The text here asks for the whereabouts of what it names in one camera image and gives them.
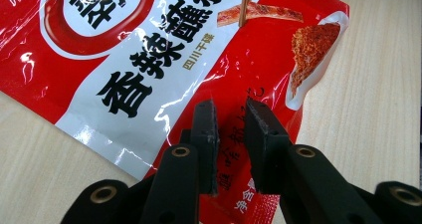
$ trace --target red snack package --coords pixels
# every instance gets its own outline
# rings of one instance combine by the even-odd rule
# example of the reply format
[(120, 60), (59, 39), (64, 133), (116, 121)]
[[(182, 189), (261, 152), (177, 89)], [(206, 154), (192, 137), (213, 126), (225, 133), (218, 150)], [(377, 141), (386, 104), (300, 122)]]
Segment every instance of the red snack package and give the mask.
[(295, 141), (305, 95), (348, 26), (346, 4), (252, 0), (239, 29), (241, 0), (0, 2), (2, 92), (138, 179), (212, 99), (219, 195), (201, 196), (200, 220), (271, 222), (278, 197), (255, 191), (245, 100), (267, 104)]

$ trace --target red packaging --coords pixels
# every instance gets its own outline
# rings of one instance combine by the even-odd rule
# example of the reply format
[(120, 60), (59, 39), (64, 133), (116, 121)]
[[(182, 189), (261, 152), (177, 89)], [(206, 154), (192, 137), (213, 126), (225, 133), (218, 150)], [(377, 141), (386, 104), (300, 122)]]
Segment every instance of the red packaging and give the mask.
[[(302, 18), (218, 24), (241, 0), (0, 0), (0, 90), (138, 179), (190, 128), (194, 106), (212, 99), (219, 195), (201, 196), (200, 220), (270, 223), (278, 196), (255, 191), (245, 100), (267, 104), (295, 142), (303, 99), (348, 26), (348, 6), (252, 2)], [(332, 41), (323, 24), (338, 28)], [(313, 67), (296, 64), (313, 55)]]

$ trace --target red chili pepper illustration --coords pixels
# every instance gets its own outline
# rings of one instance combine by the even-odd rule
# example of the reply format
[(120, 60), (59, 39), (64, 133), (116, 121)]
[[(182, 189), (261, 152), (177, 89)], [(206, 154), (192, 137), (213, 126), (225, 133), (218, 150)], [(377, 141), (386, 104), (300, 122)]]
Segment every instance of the red chili pepper illustration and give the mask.
[(98, 54), (117, 45), (143, 22), (153, 2), (140, 0), (134, 11), (119, 24), (99, 35), (87, 37), (75, 32), (67, 23), (63, 13), (65, 0), (47, 0), (44, 24), (49, 37), (63, 51), (82, 56)]

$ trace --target light wood surface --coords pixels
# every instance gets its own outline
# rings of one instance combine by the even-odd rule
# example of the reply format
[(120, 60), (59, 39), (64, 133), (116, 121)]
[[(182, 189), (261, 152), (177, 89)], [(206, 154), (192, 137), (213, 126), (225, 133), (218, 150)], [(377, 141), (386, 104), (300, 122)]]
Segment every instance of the light wood surface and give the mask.
[[(298, 143), (370, 192), (386, 180), (419, 186), (421, 0), (342, 1), (350, 26), (306, 98)], [(0, 223), (59, 223), (105, 178), (136, 182), (0, 93)]]

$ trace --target wooden table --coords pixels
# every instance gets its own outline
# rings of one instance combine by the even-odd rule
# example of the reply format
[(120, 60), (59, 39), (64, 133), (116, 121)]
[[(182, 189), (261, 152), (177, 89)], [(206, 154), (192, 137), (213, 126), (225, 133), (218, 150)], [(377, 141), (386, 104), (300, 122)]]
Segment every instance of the wooden table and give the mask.
[[(350, 27), (305, 101), (298, 143), (368, 191), (386, 180), (419, 186), (421, 0), (342, 1)], [(1, 223), (59, 223), (93, 182), (136, 182), (4, 94), (0, 167)]]

